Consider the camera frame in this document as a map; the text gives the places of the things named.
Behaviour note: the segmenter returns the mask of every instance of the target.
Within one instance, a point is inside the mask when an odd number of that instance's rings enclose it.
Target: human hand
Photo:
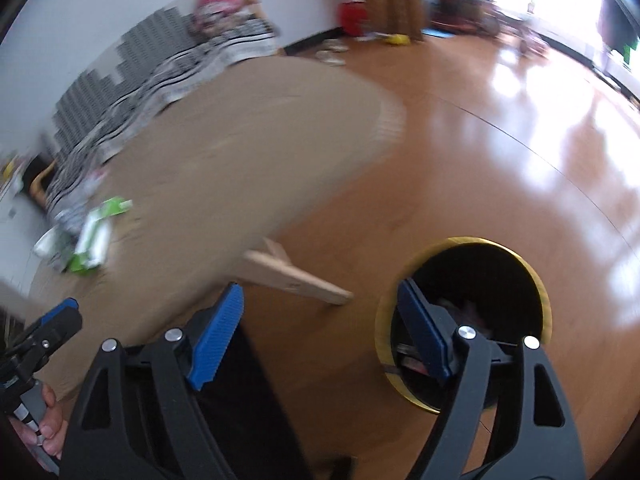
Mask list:
[[[47,411],[39,425],[40,433],[45,438],[42,449],[48,455],[61,459],[68,423],[63,420],[62,407],[56,402],[56,394],[48,384],[42,385],[42,398],[47,405]],[[23,443],[27,446],[35,446],[38,443],[38,438],[31,428],[12,416],[9,417],[9,421]]]

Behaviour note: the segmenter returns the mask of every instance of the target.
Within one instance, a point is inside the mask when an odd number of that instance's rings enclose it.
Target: yellow object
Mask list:
[[[411,43],[409,37],[405,34],[390,34],[385,41],[392,45],[408,45]]]
[[[2,172],[2,179],[9,180],[15,171],[15,158],[12,158],[7,165],[4,167],[4,171]]]

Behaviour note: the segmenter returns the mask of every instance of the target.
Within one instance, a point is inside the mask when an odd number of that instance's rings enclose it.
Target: blue clamp pad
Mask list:
[[[217,311],[193,347],[191,370],[187,380],[198,391],[216,375],[226,347],[240,323],[244,310],[242,287],[237,283],[230,285],[216,306]]]
[[[449,345],[428,313],[429,304],[414,280],[402,280],[398,285],[398,312],[420,354],[429,375],[446,381],[453,375],[449,366]]]
[[[40,326],[44,325],[46,322],[51,321],[54,317],[57,316],[57,314],[62,312],[62,310],[68,306],[77,309],[78,302],[73,298],[66,298],[66,300],[63,300],[62,303],[49,310],[44,316],[40,318]]]

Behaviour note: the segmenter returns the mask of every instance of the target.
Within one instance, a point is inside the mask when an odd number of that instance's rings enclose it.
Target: blue mat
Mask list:
[[[423,34],[427,36],[433,36],[434,38],[450,38],[451,36],[455,36],[455,34],[451,34],[450,32],[443,32],[442,30],[436,30],[435,28],[424,28],[422,30]]]

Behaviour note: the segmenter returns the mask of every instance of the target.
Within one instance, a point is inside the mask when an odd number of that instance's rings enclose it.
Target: white wall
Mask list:
[[[172,0],[29,0],[0,44],[0,142],[26,150],[66,88],[124,32]],[[339,0],[262,0],[282,45],[336,27]]]
[[[0,282],[28,295],[40,259],[31,251],[47,230],[43,213],[23,194],[0,197]]]
[[[20,321],[24,321],[29,312],[34,312],[34,303],[15,288],[0,279],[0,308]]]

